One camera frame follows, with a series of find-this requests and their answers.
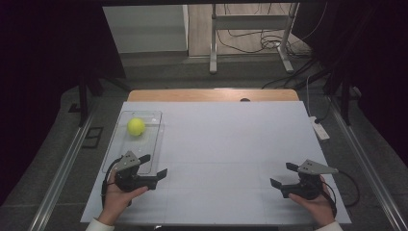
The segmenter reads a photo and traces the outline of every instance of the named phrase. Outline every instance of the human hand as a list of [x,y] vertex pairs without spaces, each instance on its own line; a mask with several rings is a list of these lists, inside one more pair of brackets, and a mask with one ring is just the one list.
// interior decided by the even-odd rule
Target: human hand
[[[330,195],[330,192],[327,190],[327,186],[325,184],[323,184],[323,189],[328,195]],[[326,226],[335,221],[330,203],[326,198],[324,198],[323,195],[320,194],[316,199],[307,200],[296,194],[290,193],[289,198],[306,208],[319,226]]]
[[108,180],[104,209],[98,218],[99,222],[110,226],[114,226],[133,198],[148,191],[147,187],[141,187],[131,192],[124,192],[115,184],[115,175],[116,171],[112,170]]

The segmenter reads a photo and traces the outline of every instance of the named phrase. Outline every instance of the gray carpet floor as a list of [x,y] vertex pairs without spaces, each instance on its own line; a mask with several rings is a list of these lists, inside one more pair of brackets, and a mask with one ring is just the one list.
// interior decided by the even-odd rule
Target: gray carpet floor
[[[122,57],[126,79],[120,80],[132,89],[213,89],[246,88],[260,89],[269,81],[288,77],[277,55],[219,57],[218,73],[209,73],[208,59],[185,57]],[[295,69],[307,60],[293,59]],[[316,65],[303,73],[295,81],[305,80],[319,69]],[[280,81],[268,88],[282,86]],[[311,84],[297,93],[305,106],[309,104],[312,116],[322,117],[333,105],[322,94],[325,79]],[[125,90],[110,82],[101,80],[104,87],[102,96],[89,95],[89,103],[94,105],[95,114],[91,128],[103,127],[101,140],[95,148],[95,139],[85,139],[75,163],[64,184],[54,211],[45,230],[85,230],[87,224],[79,220],[87,204],[98,169],[115,128],[121,105],[126,101]],[[72,104],[79,103],[78,89],[68,90],[61,99],[61,109],[55,124],[44,141],[38,155],[21,178],[18,185],[0,208],[0,227],[2,230],[27,230],[36,214],[39,204],[62,161],[66,150],[77,131],[80,115],[69,113]],[[344,230],[394,230],[378,202],[367,177],[359,166],[352,149],[334,118],[332,110],[321,122],[331,139],[321,142],[321,148],[330,166],[350,174],[358,183],[361,198],[357,205],[348,208],[352,224],[344,225]],[[350,102],[351,126],[360,143],[370,154],[370,159],[386,185],[403,217],[408,218],[408,169],[380,134],[365,119],[356,101]],[[351,203],[356,196],[350,181],[335,175],[344,203]],[[147,230],[149,227],[129,227],[118,225],[116,230]],[[313,227],[279,227],[279,230],[313,230]]]

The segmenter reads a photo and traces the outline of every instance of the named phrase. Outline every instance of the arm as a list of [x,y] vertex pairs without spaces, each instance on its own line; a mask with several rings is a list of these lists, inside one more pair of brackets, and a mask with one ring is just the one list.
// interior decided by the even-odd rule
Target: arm
[[[325,184],[323,184],[323,189],[330,195],[330,192],[327,190]],[[324,196],[319,195],[316,199],[307,200],[298,195],[290,193],[289,198],[309,211],[309,213],[318,223],[319,227],[322,227],[318,229],[318,231],[342,230],[339,223],[335,221],[330,204],[326,198],[324,198]]]
[[115,184],[115,171],[113,170],[108,181],[108,189],[105,196],[105,207],[98,219],[94,219],[88,226],[87,231],[100,230],[112,231],[119,216],[128,206],[129,202],[145,193],[147,187],[138,188],[132,192],[123,192]]

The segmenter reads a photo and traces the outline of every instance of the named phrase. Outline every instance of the yellow ball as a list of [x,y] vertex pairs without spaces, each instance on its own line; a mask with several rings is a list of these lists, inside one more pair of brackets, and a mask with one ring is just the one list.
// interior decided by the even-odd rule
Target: yellow ball
[[130,135],[140,136],[146,129],[146,126],[144,125],[143,120],[141,120],[140,118],[134,117],[129,120],[127,128],[128,128],[128,133]]

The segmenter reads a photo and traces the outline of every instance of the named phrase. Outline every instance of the wooden floor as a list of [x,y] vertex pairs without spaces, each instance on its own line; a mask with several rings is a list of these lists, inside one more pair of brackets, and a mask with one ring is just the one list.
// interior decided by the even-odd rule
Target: wooden floor
[[[265,4],[218,4],[217,14],[272,14],[282,15],[288,14],[290,3],[265,3]],[[189,56],[200,57],[210,55],[211,45],[211,16],[212,5],[189,5]],[[283,31],[263,32],[259,30],[220,30],[217,37],[217,53],[219,55],[230,54],[256,54],[256,53],[276,53],[275,48],[262,49],[261,35],[264,36],[278,36],[283,35]],[[256,33],[236,37],[237,35]],[[293,35],[290,35],[289,42],[293,43],[293,50],[297,52],[309,51],[310,48],[299,41]]]

